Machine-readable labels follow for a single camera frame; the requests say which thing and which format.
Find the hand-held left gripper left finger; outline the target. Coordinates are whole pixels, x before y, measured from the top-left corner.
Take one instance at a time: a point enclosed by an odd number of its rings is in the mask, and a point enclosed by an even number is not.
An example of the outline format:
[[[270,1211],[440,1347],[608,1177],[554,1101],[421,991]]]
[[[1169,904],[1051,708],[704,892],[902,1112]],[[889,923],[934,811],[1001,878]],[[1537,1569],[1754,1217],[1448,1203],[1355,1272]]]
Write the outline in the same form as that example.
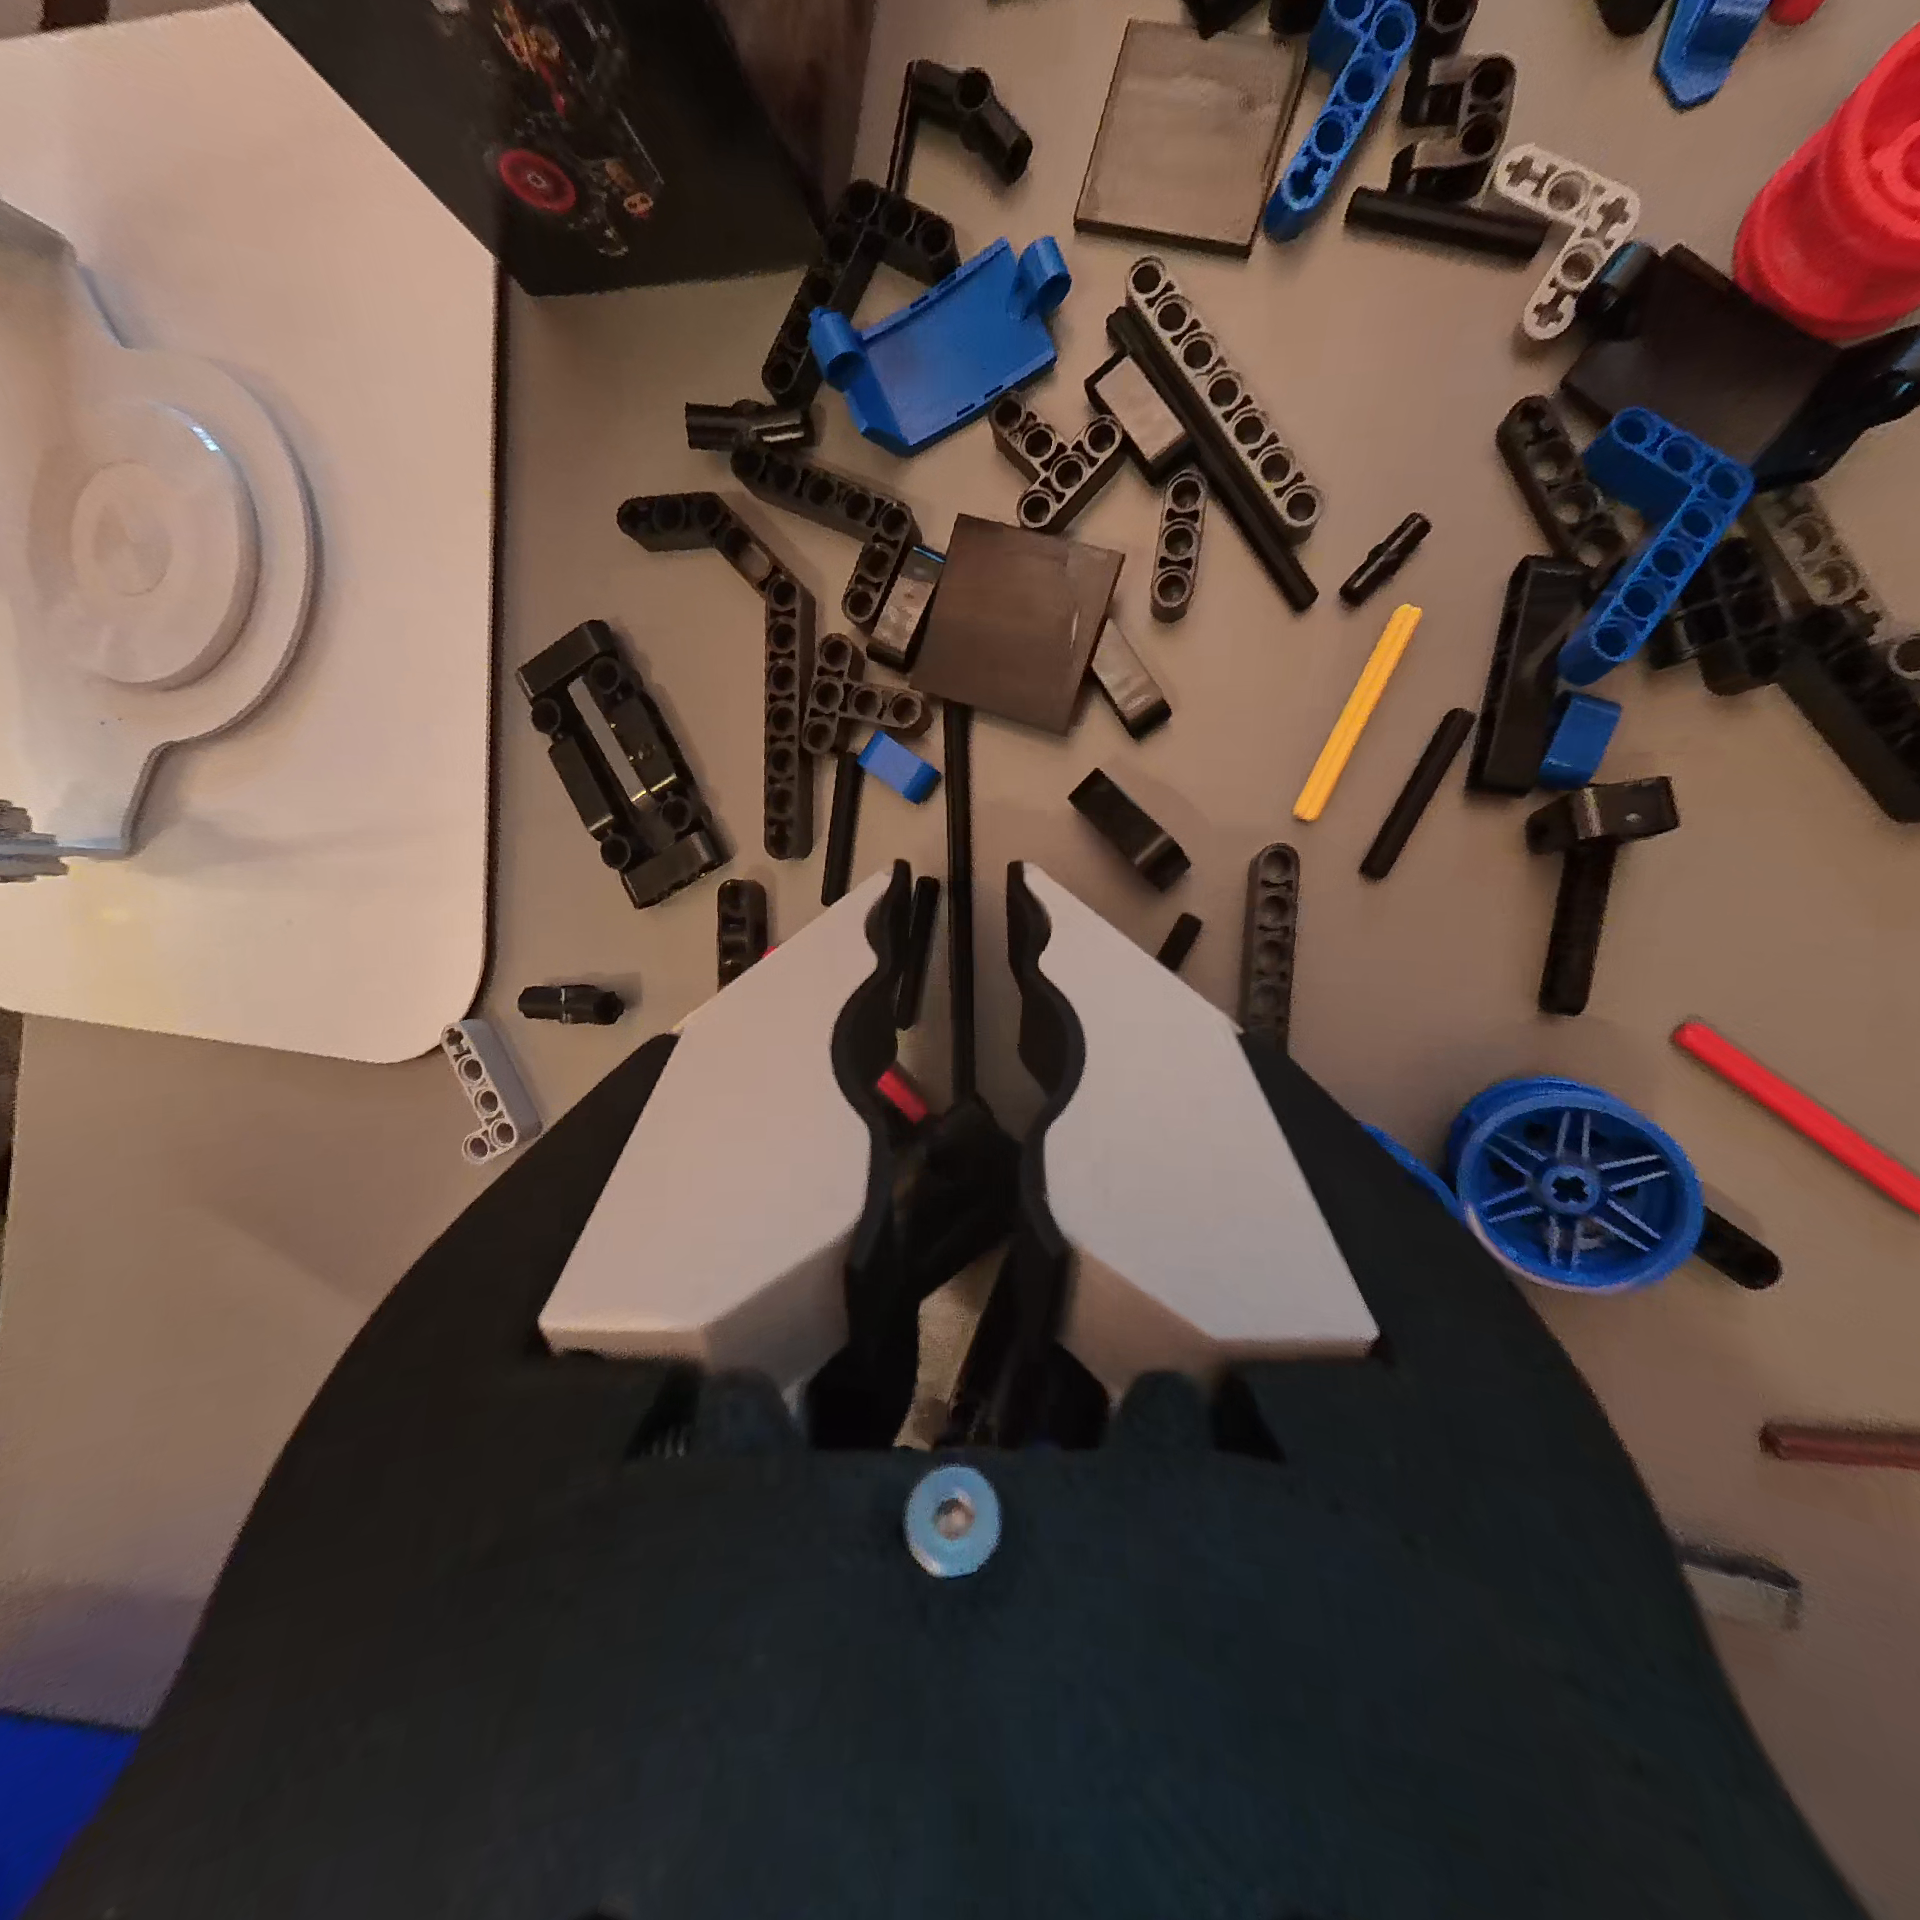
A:
[[[816,1448],[912,1397],[880,1091],[915,876],[897,861],[689,1014],[538,1320],[557,1359],[761,1376]]]

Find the black flat square tile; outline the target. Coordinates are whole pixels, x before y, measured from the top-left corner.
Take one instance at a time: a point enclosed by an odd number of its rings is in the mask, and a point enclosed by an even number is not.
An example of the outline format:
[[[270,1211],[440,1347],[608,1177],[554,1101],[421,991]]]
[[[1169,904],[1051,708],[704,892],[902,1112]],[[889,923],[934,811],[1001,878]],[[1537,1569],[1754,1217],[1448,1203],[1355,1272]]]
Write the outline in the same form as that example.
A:
[[[1274,31],[1203,37],[1131,19],[1120,37],[1076,233],[1248,259],[1305,92],[1308,59]]]
[[[1104,544],[957,515],[908,683],[1067,735],[1123,565]]]

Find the blue fender bracket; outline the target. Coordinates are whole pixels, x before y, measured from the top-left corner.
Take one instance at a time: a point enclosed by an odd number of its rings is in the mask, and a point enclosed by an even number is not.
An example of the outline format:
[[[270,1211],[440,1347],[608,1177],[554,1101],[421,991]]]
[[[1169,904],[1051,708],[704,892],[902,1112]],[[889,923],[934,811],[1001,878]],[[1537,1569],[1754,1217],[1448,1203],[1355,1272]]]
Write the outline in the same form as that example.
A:
[[[1049,327],[1070,288],[1053,236],[1021,252],[1001,237],[872,327],[812,309],[806,347],[856,432],[906,459],[1057,368]]]

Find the black hinged panel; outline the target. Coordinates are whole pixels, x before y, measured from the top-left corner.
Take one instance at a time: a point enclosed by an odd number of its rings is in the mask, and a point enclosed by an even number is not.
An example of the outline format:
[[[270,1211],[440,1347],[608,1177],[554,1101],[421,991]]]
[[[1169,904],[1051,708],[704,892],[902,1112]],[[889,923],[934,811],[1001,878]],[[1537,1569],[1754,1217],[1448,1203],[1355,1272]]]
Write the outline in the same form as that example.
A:
[[[1754,473],[1811,484],[1918,401],[1918,327],[1824,342],[1688,246],[1622,245],[1574,301],[1581,352],[1560,379],[1596,423],[1645,408]]]

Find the blue spoked toy wheel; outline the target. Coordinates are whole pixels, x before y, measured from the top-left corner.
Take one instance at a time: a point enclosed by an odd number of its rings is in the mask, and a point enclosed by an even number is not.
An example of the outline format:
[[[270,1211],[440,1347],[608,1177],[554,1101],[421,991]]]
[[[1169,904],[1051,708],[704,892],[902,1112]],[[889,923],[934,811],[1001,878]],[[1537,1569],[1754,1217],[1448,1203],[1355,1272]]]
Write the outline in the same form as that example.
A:
[[[1512,1077],[1448,1134],[1448,1181],[1475,1239],[1521,1279],[1621,1294],[1698,1248],[1706,1195],[1688,1149],[1605,1087]]]

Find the light grey small L-beam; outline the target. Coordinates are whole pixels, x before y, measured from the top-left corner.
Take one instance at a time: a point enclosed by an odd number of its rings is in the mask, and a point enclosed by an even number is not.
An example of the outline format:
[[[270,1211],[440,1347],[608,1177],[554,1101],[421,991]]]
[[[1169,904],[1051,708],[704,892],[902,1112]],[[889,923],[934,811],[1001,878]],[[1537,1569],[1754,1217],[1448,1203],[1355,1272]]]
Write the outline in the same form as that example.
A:
[[[504,1160],[540,1139],[544,1120],[491,1022],[468,1014],[444,1025],[440,1044],[470,1108],[468,1166]]]

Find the red toy wheel hub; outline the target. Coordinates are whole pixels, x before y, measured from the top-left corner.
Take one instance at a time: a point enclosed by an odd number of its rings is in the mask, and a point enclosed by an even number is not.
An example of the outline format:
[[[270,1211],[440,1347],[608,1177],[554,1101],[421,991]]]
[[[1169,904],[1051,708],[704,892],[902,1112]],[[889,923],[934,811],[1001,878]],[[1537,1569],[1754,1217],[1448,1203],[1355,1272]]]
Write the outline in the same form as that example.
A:
[[[1850,345],[1918,309],[1918,29],[1900,37],[1750,200],[1736,285]]]

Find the grey seven-hole beam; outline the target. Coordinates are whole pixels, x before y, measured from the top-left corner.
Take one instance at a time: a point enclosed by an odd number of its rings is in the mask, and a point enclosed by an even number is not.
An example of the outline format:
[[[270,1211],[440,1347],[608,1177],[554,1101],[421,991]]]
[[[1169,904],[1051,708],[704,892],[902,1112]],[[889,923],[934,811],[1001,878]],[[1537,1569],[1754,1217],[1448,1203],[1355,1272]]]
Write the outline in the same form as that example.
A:
[[[1123,316],[1136,358],[1195,443],[1216,448],[1297,553],[1317,529],[1325,497],[1277,415],[1225,355],[1195,299],[1162,255],[1138,255],[1125,273]]]

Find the short black axle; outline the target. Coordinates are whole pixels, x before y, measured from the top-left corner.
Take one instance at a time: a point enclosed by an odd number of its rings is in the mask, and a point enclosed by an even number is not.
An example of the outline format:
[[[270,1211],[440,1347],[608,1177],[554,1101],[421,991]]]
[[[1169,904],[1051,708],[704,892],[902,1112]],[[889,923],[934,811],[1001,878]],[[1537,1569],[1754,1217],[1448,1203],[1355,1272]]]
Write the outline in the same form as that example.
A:
[[[1422,199],[1382,187],[1353,190],[1345,227],[1516,264],[1537,259],[1553,231],[1537,212]]]
[[[915,878],[908,908],[902,967],[897,987],[897,1031],[910,1031],[921,1020],[928,985],[932,939],[942,911],[945,883],[931,873]]]
[[[1441,783],[1449,775],[1449,768],[1475,735],[1477,721],[1477,710],[1451,708],[1435,724],[1398,796],[1382,815],[1372,846],[1360,860],[1357,876],[1362,880],[1381,883],[1396,869],[1410,836],[1426,815]]]

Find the blue angled beam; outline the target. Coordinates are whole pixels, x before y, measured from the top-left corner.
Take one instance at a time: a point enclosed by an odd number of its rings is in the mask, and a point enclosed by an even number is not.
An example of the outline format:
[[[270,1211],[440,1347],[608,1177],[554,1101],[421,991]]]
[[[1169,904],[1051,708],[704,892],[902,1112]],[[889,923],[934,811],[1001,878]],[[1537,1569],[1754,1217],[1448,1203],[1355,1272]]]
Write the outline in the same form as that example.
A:
[[[1746,463],[1640,405],[1614,414],[1584,463],[1643,519],[1643,539],[1560,647],[1553,669],[1568,688],[1598,683],[1649,645],[1756,492]]]

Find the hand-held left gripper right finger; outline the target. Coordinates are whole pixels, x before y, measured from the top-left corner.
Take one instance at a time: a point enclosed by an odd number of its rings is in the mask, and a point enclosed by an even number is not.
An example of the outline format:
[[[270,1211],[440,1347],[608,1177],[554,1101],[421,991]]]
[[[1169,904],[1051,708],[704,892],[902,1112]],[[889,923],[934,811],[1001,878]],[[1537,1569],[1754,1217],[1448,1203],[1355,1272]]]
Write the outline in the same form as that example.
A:
[[[1038,861],[1006,873],[1021,1139],[1003,1444],[1076,1448],[1146,1376],[1360,1359],[1381,1328],[1236,1022]]]

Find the thin black axle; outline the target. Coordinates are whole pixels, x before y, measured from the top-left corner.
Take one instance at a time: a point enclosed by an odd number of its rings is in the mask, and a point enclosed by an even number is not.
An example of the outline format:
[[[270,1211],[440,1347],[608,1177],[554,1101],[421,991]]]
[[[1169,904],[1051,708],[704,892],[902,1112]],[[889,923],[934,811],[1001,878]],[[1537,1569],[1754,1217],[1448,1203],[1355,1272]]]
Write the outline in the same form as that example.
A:
[[[956,1105],[976,1100],[971,717],[969,707],[945,701],[952,1094]]]

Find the black rectangular frame piece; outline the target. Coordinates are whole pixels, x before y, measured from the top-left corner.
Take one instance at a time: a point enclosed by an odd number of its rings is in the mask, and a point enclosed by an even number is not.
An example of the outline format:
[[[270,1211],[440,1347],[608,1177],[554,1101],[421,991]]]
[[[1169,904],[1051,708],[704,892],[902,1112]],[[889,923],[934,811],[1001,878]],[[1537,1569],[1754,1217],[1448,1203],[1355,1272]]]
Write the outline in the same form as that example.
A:
[[[568,800],[633,908],[717,873],[729,841],[689,757],[606,619],[592,617],[517,671]]]

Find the white booklet stand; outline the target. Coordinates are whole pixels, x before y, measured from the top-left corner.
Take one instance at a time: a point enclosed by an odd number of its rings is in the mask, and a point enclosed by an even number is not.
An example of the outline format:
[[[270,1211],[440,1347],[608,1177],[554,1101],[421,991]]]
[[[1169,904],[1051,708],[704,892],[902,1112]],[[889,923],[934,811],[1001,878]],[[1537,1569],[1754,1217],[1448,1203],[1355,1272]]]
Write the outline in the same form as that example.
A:
[[[2,87],[5,1005],[412,1061],[486,957],[497,263],[252,6]]]

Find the light grey cross-hole L-beam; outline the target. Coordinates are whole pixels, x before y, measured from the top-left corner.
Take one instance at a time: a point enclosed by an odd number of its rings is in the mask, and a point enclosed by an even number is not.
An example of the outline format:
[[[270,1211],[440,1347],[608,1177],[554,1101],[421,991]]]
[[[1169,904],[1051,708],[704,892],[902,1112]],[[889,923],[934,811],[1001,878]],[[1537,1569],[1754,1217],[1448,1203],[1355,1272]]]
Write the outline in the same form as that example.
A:
[[[1584,159],[1532,141],[1517,141],[1500,156],[1491,187],[1501,200],[1548,219],[1562,233],[1553,264],[1521,316],[1523,341],[1549,345],[1570,332],[1580,296],[1636,236],[1641,196]]]

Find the black bent crank piece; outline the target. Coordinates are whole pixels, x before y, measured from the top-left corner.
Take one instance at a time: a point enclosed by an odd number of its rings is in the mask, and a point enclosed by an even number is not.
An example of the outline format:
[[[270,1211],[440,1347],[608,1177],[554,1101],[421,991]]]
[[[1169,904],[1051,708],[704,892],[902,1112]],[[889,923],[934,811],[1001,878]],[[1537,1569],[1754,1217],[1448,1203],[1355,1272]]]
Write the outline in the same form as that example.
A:
[[[893,195],[906,195],[916,134],[924,125],[956,134],[1001,184],[1020,183],[1034,156],[1032,134],[1006,107],[987,71],[915,59],[902,71],[885,168],[885,184]]]

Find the brown axle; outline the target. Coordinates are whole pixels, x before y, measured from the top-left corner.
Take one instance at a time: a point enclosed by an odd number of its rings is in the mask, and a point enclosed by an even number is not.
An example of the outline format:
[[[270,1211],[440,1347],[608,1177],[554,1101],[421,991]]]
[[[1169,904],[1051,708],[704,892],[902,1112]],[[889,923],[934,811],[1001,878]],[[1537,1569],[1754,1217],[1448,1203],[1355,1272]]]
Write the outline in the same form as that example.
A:
[[[1793,1465],[1851,1472],[1918,1472],[1920,1435],[1883,1424],[1765,1424],[1761,1452]]]

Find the small blue L-beam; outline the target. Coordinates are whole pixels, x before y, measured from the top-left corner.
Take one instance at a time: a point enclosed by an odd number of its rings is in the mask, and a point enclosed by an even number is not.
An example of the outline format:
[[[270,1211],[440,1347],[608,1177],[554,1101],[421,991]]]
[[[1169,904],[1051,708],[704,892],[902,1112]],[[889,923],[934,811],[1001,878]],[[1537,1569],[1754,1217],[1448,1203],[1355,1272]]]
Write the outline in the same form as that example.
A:
[[[1264,233],[1281,245],[1317,219],[1402,73],[1419,23],[1406,3],[1270,4],[1268,20],[1282,33],[1304,31],[1309,71],[1328,77],[1328,99],[1264,205]]]

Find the pile of black toy beams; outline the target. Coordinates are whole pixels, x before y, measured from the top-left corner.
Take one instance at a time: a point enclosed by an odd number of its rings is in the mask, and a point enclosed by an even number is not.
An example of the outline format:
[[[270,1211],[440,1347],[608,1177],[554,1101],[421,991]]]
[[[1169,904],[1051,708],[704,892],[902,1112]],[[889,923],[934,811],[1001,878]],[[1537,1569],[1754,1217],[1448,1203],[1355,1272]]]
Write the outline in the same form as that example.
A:
[[[1222,507],[1225,463],[1195,443],[1162,385],[1133,355],[1130,321],[1089,381],[1093,415],[1061,437],[1013,390],[987,411],[992,437],[1020,471],[1017,526],[1066,536],[1072,519],[1126,463],[1157,476],[1164,494],[1150,611],[1185,617],[1194,599],[1210,500]],[[824,759],[853,753],[880,728],[901,740],[928,719],[928,695],[908,683],[928,601],[945,559],[920,544],[910,510],[874,486],[809,459],[809,421],[788,439],[770,411],[723,408],[713,428],[689,421],[689,439],[720,446],[741,486],[804,519],[862,539],[843,612],[853,633],[816,636],[816,617],[793,572],[713,492],[633,495],[620,529],[649,551],[708,545],[763,604],[763,825],[772,857],[812,846],[812,775]],[[1601,589],[1643,539],[1643,519],[1605,495],[1570,433],[1566,407],[1532,392],[1501,415],[1496,446],[1538,524],[1545,553],[1512,572],[1477,710],[1468,788],[1521,800],[1598,783],[1619,707],[1555,676],[1555,657]],[[1862,790],[1897,825],[1915,825],[1915,636],[1880,633],[1882,606],[1859,581],[1835,587],[1841,539],[1808,484],[1754,492],[1732,527],[1677,597],[1640,656],[1657,669],[1694,663],[1704,686],[1732,699],[1776,686],[1828,740]],[[1089,681],[1133,735],[1170,715],[1110,619],[1097,638]]]

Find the blue curved slope piece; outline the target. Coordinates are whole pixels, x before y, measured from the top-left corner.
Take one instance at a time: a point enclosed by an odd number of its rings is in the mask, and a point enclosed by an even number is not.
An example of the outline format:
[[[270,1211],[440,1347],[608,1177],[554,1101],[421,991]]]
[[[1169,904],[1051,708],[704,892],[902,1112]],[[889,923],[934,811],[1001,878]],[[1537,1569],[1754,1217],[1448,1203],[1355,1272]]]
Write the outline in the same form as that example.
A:
[[[1673,110],[1712,100],[1770,11],[1770,3],[1673,3],[1653,61]]]

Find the black axle connector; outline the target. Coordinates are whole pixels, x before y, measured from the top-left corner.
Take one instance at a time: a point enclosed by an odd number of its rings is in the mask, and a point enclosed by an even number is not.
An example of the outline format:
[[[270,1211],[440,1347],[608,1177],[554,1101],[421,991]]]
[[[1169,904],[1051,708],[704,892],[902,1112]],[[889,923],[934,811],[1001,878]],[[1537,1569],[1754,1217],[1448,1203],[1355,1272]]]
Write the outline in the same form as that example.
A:
[[[897,1203],[902,1285],[915,1312],[1008,1239],[1017,1217],[1020,1167],[1020,1141],[981,1094],[962,1094],[921,1125]]]

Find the short yellow axle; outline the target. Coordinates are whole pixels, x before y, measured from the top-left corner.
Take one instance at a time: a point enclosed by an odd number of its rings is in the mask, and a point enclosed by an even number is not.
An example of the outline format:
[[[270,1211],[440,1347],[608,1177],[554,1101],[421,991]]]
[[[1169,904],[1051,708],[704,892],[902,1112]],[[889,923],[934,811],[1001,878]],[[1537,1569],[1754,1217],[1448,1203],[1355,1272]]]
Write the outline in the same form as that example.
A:
[[[1424,611],[1416,606],[1398,606],[1385,622],[1292,807],[1297,823],[1313,825],[1323,815],[1422,622]]]

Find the black toy set box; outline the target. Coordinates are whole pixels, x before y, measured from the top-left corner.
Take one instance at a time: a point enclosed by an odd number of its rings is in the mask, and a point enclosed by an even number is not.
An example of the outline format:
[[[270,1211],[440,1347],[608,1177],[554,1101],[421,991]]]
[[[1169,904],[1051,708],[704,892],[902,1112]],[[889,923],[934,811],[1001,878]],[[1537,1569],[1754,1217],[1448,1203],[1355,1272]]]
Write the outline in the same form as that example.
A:
[[[802,269],[876,3],[259,3],[530,296]]]

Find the black T-shaped axle piece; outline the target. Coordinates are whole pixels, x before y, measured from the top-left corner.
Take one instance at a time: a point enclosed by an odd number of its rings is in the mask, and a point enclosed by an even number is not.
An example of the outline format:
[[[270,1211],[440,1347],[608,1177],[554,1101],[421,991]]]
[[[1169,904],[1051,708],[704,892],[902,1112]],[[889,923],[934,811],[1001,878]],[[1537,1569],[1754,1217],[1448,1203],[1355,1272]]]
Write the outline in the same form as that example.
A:
[[[1580,1017],[1587,1011],[1619,853],[1677,825],[1677,800],[1666,775],[1584,783],[1526,815],[1526,853],[1564,860],[1544,959],[1540,1012]]]

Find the dark grey L-beam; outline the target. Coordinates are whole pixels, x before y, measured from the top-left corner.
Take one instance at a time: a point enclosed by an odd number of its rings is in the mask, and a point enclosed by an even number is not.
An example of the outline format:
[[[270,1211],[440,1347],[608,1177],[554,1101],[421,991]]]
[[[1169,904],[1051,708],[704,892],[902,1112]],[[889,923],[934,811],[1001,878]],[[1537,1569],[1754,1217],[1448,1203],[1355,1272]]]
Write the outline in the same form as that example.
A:
[[[1398,118],[1416,137],[1393,159],[1385,191],[1477,200],[1505,149],[1517,76],[1507,55],[1413,57]]]

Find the blue plastic bin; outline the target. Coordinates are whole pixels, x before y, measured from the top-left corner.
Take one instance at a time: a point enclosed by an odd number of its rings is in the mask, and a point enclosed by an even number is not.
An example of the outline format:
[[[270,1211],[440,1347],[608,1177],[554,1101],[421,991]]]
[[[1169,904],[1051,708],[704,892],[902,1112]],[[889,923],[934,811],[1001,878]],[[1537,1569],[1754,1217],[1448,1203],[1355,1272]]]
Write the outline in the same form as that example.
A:
[[[24,1913],[91,1822],[138,1748],[138,1733],[2,1715],[2,1915]]]

